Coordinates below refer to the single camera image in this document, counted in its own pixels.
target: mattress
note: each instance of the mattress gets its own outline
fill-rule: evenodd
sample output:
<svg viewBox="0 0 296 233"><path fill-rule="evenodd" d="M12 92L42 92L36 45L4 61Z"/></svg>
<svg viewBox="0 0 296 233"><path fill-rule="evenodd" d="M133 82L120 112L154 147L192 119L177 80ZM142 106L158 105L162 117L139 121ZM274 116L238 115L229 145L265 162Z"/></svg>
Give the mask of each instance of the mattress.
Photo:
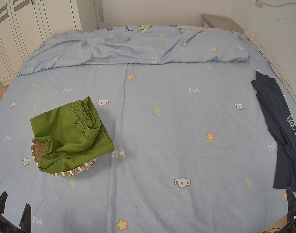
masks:
<svg viewBox="0 0 296 233"><path fill-rule="evenodd" d="M273 188L277 143L255 69L275 77L296 124L290 93L237 33L146 25L49 38L0 103L5 216L18 224L28 203L32 232L260 232L287 200ZM115 151L75 176L39 171L30 119L87 96Z"/></svg>

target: nightstand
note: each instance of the nightstand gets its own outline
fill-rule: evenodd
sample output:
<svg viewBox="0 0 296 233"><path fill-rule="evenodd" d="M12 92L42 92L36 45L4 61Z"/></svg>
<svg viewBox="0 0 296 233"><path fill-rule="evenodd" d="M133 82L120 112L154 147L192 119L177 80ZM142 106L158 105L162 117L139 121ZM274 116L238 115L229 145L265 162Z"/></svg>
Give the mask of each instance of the nightstand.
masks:
<svg viewBox="0 0 296 233"><path fill-rule="evenodd" d="M244 29L237 25L230 18L205 14L202 14L202 16L204 18L204 28L218 28L244 33Z"/></svg>

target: headboard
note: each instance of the headboard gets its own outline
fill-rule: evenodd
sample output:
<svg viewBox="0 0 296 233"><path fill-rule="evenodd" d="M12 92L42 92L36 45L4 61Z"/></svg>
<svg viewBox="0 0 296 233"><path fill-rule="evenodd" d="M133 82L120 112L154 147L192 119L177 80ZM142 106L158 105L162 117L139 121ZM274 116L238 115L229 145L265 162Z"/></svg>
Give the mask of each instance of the headboard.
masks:
<svg viewBox="0 0 296 233"><path fill-rule="evenodd" d="M296 0L253 0L249 35L296 98Z"/></svg>

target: wardrobe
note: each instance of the wardrobe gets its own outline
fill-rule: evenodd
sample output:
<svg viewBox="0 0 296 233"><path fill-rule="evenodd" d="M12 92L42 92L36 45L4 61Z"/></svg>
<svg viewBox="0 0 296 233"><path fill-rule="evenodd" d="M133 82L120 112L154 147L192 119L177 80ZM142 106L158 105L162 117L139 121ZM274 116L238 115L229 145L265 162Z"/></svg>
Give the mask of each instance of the wardrobe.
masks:
<svg viewBox="0 0 296 233"><path fill-rule="evenodd" d="M97 29L94 0L0 0L0 81L54 34Z"/></svg>

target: green shorts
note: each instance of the green shorts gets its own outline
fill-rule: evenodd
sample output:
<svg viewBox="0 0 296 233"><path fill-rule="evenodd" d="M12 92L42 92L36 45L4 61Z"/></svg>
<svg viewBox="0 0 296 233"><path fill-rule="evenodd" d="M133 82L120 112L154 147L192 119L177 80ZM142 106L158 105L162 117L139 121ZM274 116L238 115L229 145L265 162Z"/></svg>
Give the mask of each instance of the green shorts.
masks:
<svg viewBox="0 0 296 233"><path fill-rule="evenodd" d="M114 151L89 97L65 104L31 119L34 137L45 145L40 171L66 172Z"/></svg>

